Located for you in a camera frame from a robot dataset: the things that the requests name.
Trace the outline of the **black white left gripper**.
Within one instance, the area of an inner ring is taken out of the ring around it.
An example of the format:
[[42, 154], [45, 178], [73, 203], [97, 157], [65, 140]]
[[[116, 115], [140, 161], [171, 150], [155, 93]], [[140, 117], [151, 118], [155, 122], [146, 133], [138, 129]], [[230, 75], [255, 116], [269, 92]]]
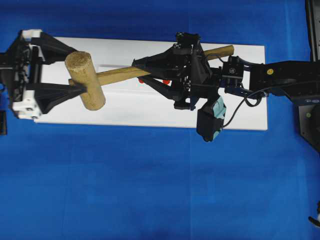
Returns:
[[21, 30], [7, 50], [13, 76], [7, 87], [9, 108], [18, 119], [39, 119], [55, 106], [87, 92], [83, 85], [39, 83], [42, 68], [32, 77], [32, 60], [40, 57], [44, 65], [64, 62], [77, 50], [41, 29]]

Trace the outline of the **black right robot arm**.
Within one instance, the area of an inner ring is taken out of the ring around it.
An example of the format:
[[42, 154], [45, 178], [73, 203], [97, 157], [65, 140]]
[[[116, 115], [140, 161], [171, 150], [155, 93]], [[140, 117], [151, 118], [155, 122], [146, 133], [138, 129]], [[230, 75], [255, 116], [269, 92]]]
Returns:
[[251, 63], [233, 51], [205, 53], [198, 34], [178, 32], [163, 53], [136, 59], [132, 66], [147, 72], [143, 81], [175, 109], [194, 110], [199, 99], [216, 101], [218, 91], [260, 101], [269, 94], [287, 97], [297, 106], [320, 102], [320, 62]]

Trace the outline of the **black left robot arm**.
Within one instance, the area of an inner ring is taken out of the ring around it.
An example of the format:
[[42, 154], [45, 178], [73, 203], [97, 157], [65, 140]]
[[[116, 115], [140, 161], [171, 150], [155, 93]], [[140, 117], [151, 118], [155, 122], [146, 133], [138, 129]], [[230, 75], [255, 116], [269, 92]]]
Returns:
[[20, 30], [10, 47], [0, 54], [1, 91], [18, 119], [37, 120], [55, 106], [87, 91], [81, 84], [44, 83], [44, 65], [63, 62], [76, 49], [41, 29]]

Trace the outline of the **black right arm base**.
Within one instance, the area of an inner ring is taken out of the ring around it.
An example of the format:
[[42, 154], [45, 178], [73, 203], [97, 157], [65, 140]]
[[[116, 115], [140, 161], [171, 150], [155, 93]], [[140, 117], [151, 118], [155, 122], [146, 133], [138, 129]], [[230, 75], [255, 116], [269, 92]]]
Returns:
[[306, 71], [306, 81], [310, 82], [303, 105], [297, 108], [299, 134], [317, 152], [320, 151], [320, 2], [305, 1], [311, 67]]

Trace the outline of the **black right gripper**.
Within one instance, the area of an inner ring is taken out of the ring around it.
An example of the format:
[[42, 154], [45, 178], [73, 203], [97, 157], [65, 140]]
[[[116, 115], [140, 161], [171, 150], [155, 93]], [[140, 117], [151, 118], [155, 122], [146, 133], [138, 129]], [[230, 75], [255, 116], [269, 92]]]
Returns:
[[[208, 61], [223, 57], [223, 48], [214, 48], [204, 51], [198, 34], [178, 32], [176, 34], [177, 50], [191, 50], [187, 58], [187, 73], [183, 75], [183, 84], [180, 81], [172, 81], [166, 85], [149, 75], [143, 76], [142, 81], [152, 89], [169, 100], [174, 101], [174, 108], [178, 110], [191, 110], [196, 107], [200, 98], [207, 99], [207, 106], [213, 106], [218, 98], [219, 69], [211, 69]], [[174, 54], [169, 48], [165, 52], [135, 59], [132, 67], [138, 68], [152, 75], [174, 75]]]

